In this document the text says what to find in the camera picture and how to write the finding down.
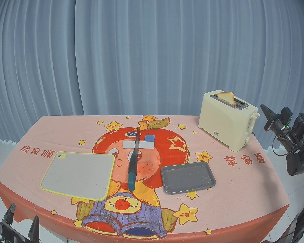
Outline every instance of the knife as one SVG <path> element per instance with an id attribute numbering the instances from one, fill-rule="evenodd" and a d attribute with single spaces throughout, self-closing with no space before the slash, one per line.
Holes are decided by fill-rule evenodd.
<path id="1" fill-rule="evenodd" d="M 135 190 L 135 181 L 137 175 L 137 160 L 138 160 L 138 150 L 139 150 L 139 139 L 140 139 L 140 127 L 136 131 L 136 140 L 133 154 L 131 155 L 129 170 L 128 170 L 128 188 L 131 192 Z"/>

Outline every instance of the blue sponge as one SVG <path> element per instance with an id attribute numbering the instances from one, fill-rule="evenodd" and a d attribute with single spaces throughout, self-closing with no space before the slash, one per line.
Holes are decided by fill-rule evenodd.
<path id="1" fill-rule="evenodd" d="M 154 142 L 155 135 L 146 135 L 145 136 L 145 141 L 146 142 Z"/>

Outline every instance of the cable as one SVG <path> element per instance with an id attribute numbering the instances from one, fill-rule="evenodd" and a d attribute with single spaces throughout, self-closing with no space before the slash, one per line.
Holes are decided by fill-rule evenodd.
<path id="1" fill-rule="evenodd" d="M 287 237 L 287 236 L 289 236 L 289 235 L 293 234 L 294 232 L 295 232 L 295 231 L 293 231 L 293 232 L 289 233 L 288 235 L 285 235 L 284 237 L 281 237 L 281 238 L 277 239 L 277 240 L 276 240 L 275 242 L 273 242 L 273 243 L 278 243 L 278 242 L 279 242 L 279 240 L 284 239 L 285 237 Z"/>
<path id="2" fill-rule="evenodd" d="M 288 139 L 282 138 L 282 137 L 279 135 L 279 133 L 282 132 L 282 131 L 291 130 L 291 129 L 293 129 L 293 128 L 294 128 L 294 127 L 284 128 L 284 129 L 280 130 L 280 131 L 275 135 L 275 137 L 274 137 L 274 139 L 273 139 L 273 141 L 272 141 L 272 151 L 273 151 L 273 153 L 274 153 L 275 155 L 277 155 L 277 156 L 286 156 L 286 155 L 291 154 L 291 153 L 294 153 L 294 152 L 297 151 L 298 149 L 301 149 L 302 147 L 304 147 L 304 145 L 300 145 L 300 146 L 297 147 L 296 149 L 294 149 L 294 150 L 292 150 L 292 151 L 290 151 L 289 153 L 286 153 L 286 154 L 277 154 L 277 153 L 274 151 L 273 144 L 274 144 L 274 142 L 275 142 L 275 138 L 276 138 L 276 137 L 279 137 L 279 138 L 281 138 L 281 139 L 283 139 L 283 140 L 289 141 Z"/>

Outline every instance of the toaster knob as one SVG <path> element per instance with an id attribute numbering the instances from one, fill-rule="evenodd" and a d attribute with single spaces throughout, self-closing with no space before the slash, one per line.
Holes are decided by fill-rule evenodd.
<path id="1" fill-rule="evenodd" d="M 245 143 L 249 143 L 249 140 L 250 140 L 250 136 L 248 136 L 245 140 Z"/>

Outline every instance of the red apple print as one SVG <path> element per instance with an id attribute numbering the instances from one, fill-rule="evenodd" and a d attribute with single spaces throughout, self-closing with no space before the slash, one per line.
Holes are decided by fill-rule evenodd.
<path id="1" fill-rule="evenodd" d="M 115 207 L 117 210 L 123 211 L 130 207 L 130 203 L 125 199 L 119 199 L 115 202 Z"/>

